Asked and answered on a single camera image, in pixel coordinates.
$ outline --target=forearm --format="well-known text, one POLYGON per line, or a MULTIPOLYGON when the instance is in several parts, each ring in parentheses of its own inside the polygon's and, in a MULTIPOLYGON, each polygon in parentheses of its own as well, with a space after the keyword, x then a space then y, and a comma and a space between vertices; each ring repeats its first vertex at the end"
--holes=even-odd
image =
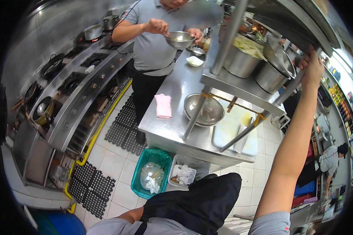
POLYGON ((317 94, 317 89, 306 89, 302 92, 291 124, 274 158, 273 172, 298 179, 306 161, 317 94))
POLYGON ((134 39, 144 32, 144 24, 135 24, 131 26, 118 25, 111 35, 111 40, 114 42, 127 42, 134 39))
POLYGON ((142 215, 144 212, 144 207, 140 207, 140 208, 136 208, 136 209, 132 209, 130 211, 127 211, 126 213, 121 214, 118 217, 115 218, 119 218, 119 219, 125 219, 130 223, 134 223, 135 221, 140 221, 142 215))

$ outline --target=black hair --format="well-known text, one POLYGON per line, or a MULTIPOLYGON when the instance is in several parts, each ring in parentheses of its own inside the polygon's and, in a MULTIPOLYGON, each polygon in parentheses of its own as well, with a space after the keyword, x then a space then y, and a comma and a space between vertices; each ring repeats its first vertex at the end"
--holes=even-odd
POLYGON ((345 158, 345 154, 348 153, 348 144, 347 143, 343 143, 342 145, 340 145, 339 147, 337 147, 337 152, 344 154, 344 158, 345 158))

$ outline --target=white cutting board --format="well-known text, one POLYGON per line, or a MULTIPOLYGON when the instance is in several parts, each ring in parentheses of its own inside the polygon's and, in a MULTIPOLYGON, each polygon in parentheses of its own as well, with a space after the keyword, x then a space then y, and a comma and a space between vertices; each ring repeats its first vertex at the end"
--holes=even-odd
MULTIPOLYGON (((249 120, 251 117, 256 118, 255 113, 245 110, 237 105, 234 105, 230 113, 227 113, 227 106, 229 102, 219 99, 220 104, 225 109, 225 117, 217 125, 215 125, 213 133, 213 144, 222 148, 230 142, 234 137, 238 135, 238 131, 241 124, 249 126, 249 120)), ((254 129, 248 135, 245 146, 242 150, 243 154, 255 156, 257 154, 257 131, 254 129)))

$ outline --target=white tissue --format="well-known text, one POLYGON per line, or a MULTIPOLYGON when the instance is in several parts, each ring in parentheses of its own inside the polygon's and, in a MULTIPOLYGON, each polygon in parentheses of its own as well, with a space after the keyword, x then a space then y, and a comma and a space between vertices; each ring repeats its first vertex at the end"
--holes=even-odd
POLYGON ((174 166, 172 177, 177 176, 177 181, 184 185, 189 185, 195 179, 196 170, 188 167, 187 165, 174 166))
POLYGON ((158 191, 160 190, 160 186, 155 182, 155 179, 151 178, 150 176, 147 176, 146 179, 149 181, 146 183, 145 187, 150 190, 151 193, 158 193, 158 191))
POLYGON ((94 70, 94 65, 90 65, 86 70, 85 70, 85 74, 89 74, 94 70))

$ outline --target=apron strap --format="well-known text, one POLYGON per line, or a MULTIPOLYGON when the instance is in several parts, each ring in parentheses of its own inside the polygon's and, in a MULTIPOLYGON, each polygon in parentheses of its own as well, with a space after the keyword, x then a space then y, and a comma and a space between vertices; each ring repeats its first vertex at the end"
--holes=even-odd
POLYGON ((149 221, 148 218, 142 218, 143 222, 141 223, 140 227, 137 229, 135 235, 143 235, 145 233, 146 228, 148 227, 147 222, 149 221))

